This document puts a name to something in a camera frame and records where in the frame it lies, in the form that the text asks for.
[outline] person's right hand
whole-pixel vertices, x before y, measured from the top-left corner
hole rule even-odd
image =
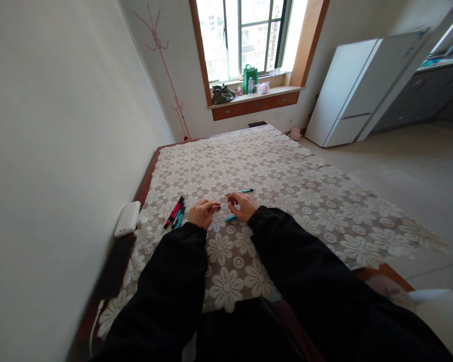
[[[202,199],[192,206],[188,213],[188,222],[205,230],[211,225],[213,213],[220,209],[221,204],[217,201]]]
[[[226,200],[230,203],[228,208],[232,214],[243,222],[248,222],[258,209],[255,199],[242,193],[229,194]],[[240,205],[240,209],[235,208],[235,205]]]

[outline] gray cabinet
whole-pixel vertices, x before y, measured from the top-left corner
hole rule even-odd
[[[373,133],[433,117],[453,98],[453,66],[414,74]]]

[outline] white chair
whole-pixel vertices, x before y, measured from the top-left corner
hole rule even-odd
[[[432,289],[409,292],[416,306],[416,314],[444,343],[453,355],[453,292]]]

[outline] refrigerator door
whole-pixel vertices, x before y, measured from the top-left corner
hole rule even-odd
[[[370,117],[371,114],[366,114],[358,117],[338,119],[323,147],[332,147],[354,142],[354,139]]]
[[[379,39],[339,118],[372,113],[405,68],[419,32]]]
[[[309,121],[306,137],[322,146],[378,39],[339,45]]]

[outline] plastic bottle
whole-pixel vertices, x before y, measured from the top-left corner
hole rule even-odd
[[[250,80],[248,81],[248,96],[249,97],[253,96],[253,87],[254,87],[253,78],[250,77]]]

